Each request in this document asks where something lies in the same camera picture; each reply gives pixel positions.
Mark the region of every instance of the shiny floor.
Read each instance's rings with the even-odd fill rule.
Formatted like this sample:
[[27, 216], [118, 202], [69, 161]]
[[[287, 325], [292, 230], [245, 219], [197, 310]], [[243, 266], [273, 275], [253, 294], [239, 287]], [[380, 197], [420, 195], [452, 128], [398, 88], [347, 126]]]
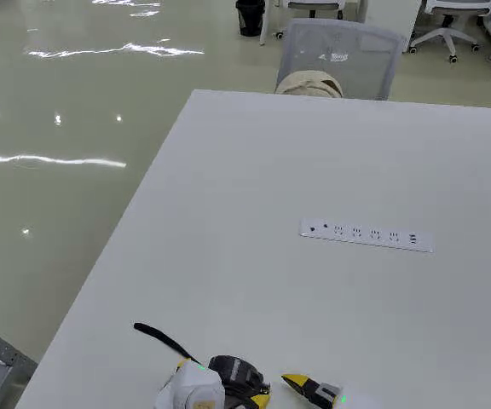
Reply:
[[[280, 49], [229, 0], [0, 1], [1, 337], [41, 358], [191, 90], [272, 92]], [[391, 99], [491, 107], [484, 55], [447, 55]]]

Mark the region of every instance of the trash can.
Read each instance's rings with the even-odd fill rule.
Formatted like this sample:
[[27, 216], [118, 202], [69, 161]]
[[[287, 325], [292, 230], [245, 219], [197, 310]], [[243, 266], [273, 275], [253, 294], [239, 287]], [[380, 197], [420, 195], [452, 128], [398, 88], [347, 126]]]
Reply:
[[261, 35], [264, 0], [238, 0], [236, 8], [240, 19], [240, 34], [246, 37]]

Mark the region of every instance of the chair base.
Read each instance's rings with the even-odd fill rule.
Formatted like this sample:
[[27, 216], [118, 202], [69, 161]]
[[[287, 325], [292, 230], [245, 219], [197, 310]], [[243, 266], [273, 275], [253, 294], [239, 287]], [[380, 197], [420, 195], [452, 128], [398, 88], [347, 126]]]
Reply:
[[437, 28], [436, 30], [433, 30], [431, 32], [428, 32], [427, 34], [425, 34], [420, 38], [414, 39], [410, 43], [410, 47], [411, 48], [416, 47], [418, 44], [424, 43], [435, 37], [442, 37], [444, 39], [444, 42], [447, 44], [447, 47], [450, 50], [450, 55], [454, 57], [456, 56], [456, 46], [453, 43], [454, 37], [464, 40], [467, 43], [471, 43], [473, 45], [478, 44], [478, 41], [475, 38], [465, 34], [464, 32], [460, 32], [458, 30], [454, 30], [453, 28], [449, 28], [449, 27], [442, 27], [442, 28]]

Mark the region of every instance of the black cable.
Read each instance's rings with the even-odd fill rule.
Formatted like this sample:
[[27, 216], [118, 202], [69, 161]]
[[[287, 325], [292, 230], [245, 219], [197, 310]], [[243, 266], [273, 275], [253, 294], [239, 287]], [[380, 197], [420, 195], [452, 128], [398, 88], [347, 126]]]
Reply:
[[168, 337], [166, 334], [164, 334], [161, 330], [157, 330], [156, 328], [152, 328], [150, 325], [143, 324], [141, 322], [136, 322], [134, 324], [134, 329], [138, 330], [139, 332], [143, 332], [144, 334], [147, 334], [151, 337], [157, 338], [160, 342], [166, 344], [170, 348], [172, 348], [174, 351], [176, 351], [178, 354], [180, 354], [183, 358], [187, 358], [190, 360], [193, 360], [199, 365], [200, 364], [193, 356], [185, 350], [184, 347], [179, 345], [176, 341]]

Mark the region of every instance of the power outlet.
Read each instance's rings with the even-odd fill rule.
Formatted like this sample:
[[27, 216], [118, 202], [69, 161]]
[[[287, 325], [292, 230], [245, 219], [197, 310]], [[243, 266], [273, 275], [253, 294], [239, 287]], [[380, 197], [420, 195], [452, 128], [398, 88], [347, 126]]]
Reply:
[[361, 225], [333, 223], [324, 219], [303, 219], [300, 224], [300, 235], [314, 239], [433, 252], [433, 239], [427, 233], [365, 228]]

